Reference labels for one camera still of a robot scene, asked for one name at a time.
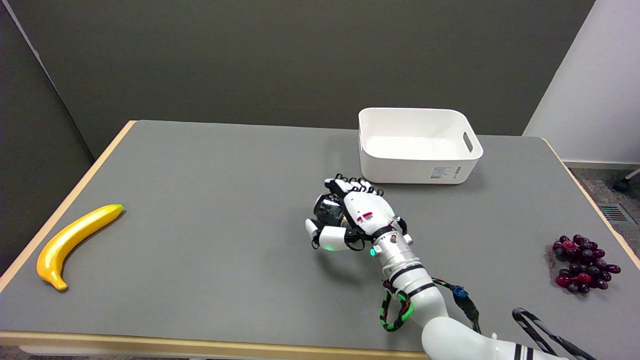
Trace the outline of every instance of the wooden table edge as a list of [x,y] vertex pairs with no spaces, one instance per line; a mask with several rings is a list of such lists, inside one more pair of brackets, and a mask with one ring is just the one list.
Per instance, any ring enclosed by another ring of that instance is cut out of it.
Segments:
[[[130,120],[120,130],[113,141],[107,146],[104,152],[98,157],[89,171],[82,177],[80,182],[71,190],[65,200],[58,206],[56,211],[42,226],[39,232],[27,244],[25,249],[18,255],[9,269],[0,277],[0,293],[6,285],[13,279],[13,276],[20,270],[27,259],[39,246],[49,231],[58,222],[69,206],[75,201],[80,192],[89,183],[91,178],[100,169],[109,155],[118,146],[122,138],[129,132],[136,120]],[[616,232],[609,221],[604,217],[598,206],[595,204],[589,193],[580,185],[575,176],[562,162],[554,148],[549,142],[541,138],[549,149],[556,155],[556,158],[563,165],[573,182],[587,198],[589,203],[596,210],[600,218],[609,228],[611,233],[623,247],[624,251],[640,270],[640,259],[635,255],[624,237]],[[166,352],[180,354],[200,354],[203,356],[243,356],[262,357],[279,359],[303,359],[303,360],[324,360],[327,356],[336,360],[370,360],[370,359],[408,359],[423,358],[428,359],[422,352],[402,352],[393,350],[369,350],[350,348],[330,348],[330,347],[303,347],[294,345],[272,345],[256,343],[231,343],[222,341],[204,340],[178,340],[162,338],[144,338],[135,336],[110,336],[110,335],[87,335],[87,334],[56,334],[46,332],[20,332],[20,331],[0,331],[0,343],[2,345],[13,346],[37,346],[56,348],[99,348],[103,350],[117,350],[122,352]]]

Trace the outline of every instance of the robotic hand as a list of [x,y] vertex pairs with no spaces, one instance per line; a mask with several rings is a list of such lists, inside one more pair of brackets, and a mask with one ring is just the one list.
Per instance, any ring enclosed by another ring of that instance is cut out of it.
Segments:
[[406,222],[396,216],[383,198],[363,178],[337,174],[324,181],[329,189],[316,200],[316,219],[305,227],[315,249],[364,250],[382,266],[382,273],[396,295],[413,304],[411,319],[422,330],[422,346],[432,360],[558,360],[560,358],[510,341],[474,332],[449,318],[444,298],[410,245]]

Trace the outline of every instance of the bin handle hole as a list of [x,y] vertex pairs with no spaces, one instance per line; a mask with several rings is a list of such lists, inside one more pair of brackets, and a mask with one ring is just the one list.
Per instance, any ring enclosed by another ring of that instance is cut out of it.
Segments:
[[469,140],[469,135],[467,135],[466,131],[462,134],[462,139],[464,139],[467,149],[469,149],[469,153],[471,153],[474,150],[474,146],[471,144],[471,140]]

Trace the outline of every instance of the gray table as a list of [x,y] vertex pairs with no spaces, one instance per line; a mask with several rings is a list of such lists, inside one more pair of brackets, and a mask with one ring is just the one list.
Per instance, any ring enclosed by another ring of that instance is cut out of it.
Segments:
[[[380,327],[377,262],[366,252],[314,251],[305,232],[324,178],[359,176],[357,136],[128,124],[3,276],[0,341],[203,356],[423,356],[415,324],[393,334]],[[600,359],[635,357],[637,258],[545,141],[479,139],[484,156],[461,185],[382,186],[415,253],[431,275],[465,286],[487,335],[535,346],[511,318],[524,307]],[[46,241],[109,203],[126,213],[68,259],[69,291],[43,283],[35,261]],[[575,233],[622,267],[607,291],[583,297],[552,284],[545,246]],[[443,294],[451,316],[468,323]]]

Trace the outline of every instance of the yellow banana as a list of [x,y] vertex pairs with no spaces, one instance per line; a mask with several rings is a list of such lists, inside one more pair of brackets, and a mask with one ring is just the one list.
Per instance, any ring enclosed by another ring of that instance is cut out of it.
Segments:
[[87,236],[114,221],[123,209],[123,205],[114,204],[93,210],[51,238],[38,256],[36,269],[40,278],[52,284],[58,291],[67,289],[67,284],[62,280],[62,266],[71,250]]

